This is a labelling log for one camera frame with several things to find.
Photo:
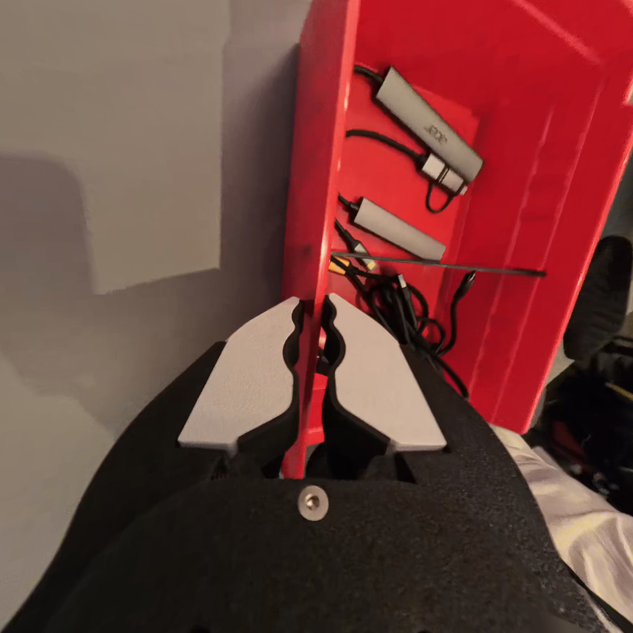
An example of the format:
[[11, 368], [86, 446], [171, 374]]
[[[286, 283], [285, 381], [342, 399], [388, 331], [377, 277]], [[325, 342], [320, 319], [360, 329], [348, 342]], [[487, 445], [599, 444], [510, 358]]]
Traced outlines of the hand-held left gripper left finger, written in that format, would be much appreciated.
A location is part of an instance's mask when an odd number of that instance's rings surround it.
[[304, 302], [290, 297], [227, 340], [183, 429], [183, 447], [284, 453], [298, 435], [295, 365]]

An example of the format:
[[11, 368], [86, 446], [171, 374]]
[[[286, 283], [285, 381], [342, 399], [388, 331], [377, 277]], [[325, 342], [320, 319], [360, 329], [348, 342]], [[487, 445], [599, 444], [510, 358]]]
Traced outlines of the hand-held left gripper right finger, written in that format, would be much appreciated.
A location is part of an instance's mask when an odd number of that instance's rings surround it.
[[338, 421], [332, 438], [369, 455], [439, 451], [447, 445], [397, 339], [336, 293], [323, 304], [330, 344], [329, 398]]

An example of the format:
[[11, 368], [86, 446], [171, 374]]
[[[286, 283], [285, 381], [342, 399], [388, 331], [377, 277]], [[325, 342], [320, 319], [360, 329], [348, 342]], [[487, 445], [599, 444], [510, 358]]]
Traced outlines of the red plastic bin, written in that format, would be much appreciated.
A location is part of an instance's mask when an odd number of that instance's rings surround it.
[[[348, 129], [407, 134], [367, 79], [395, 67], [482, 157], [467, 193], [428, 213], [411, 163]], [[306, 301], [301, 426], [283, 474], [301, 478], [337, 201], [368, 197], [483, 274], [447, 360], [487, 422], [527, 431], [632, 149], [631, 1], [313, 1], [298, 48], [282, 297]]]

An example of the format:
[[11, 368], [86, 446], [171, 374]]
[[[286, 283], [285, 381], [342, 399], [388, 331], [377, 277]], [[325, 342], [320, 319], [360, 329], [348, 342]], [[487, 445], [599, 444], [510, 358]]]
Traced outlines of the plain grey usb hub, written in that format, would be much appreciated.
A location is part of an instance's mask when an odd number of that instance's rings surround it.
[[354, 226], [420, 259], [441, 261], [446, 245], [366, 197], [357, 202], [338, 194]]

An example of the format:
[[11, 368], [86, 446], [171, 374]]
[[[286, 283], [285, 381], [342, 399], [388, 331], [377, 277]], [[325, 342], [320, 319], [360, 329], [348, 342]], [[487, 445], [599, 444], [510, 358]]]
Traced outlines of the black bin divider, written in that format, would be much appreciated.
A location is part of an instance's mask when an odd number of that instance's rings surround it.
[[332, 251], [330, 253], [332, 257], [343, 257], [350, 259], [370, 259], [379, 263], [397, 263], [403, 265], [418, 265], [418, 266], [426, 266], [426, 267], [434, 267], [434, 268], [445, 268], [447, 270], [459, 270], [464, 272], [483, 272], [483, 273], [493, 273], [493, 274], [506, 274], [506, 275], [518, 275], [524, 277], [530, 277], [535, 279], [543, 279], [547, 276], [547, 273], [543, 270], [534, 270], [528, 268], [493, 268], [490, 266], [480, 266], [480, 265], [460, 265], [460, 264], [451, 264], [451, 263], [443, 263], [441, 261], [435, 261], [431, 259], [404, 259], [398, 257], [386, 257], [386, 256], [376, 256], [376, 255], [360, 255], [358, 253], [347, 253], [341, 251]]

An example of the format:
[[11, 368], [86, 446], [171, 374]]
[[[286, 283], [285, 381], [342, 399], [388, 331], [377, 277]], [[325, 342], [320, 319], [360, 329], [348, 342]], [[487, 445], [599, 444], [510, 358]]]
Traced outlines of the white cloth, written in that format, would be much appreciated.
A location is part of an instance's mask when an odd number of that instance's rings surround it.
[[608, 632], [632, 625], [632, 517], [567, 474], [542, 447], [492, 425], [538, 503], [562, 560]]

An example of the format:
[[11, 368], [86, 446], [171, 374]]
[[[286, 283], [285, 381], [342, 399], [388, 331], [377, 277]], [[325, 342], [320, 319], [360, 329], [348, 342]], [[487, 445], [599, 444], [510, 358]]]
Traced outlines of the black padded mat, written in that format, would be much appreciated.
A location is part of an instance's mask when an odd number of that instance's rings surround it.
[[611, 235], [596, 245], [563, 337], [573, 361], [587, 361], [620, 332], [629, 305], [632, 243]]

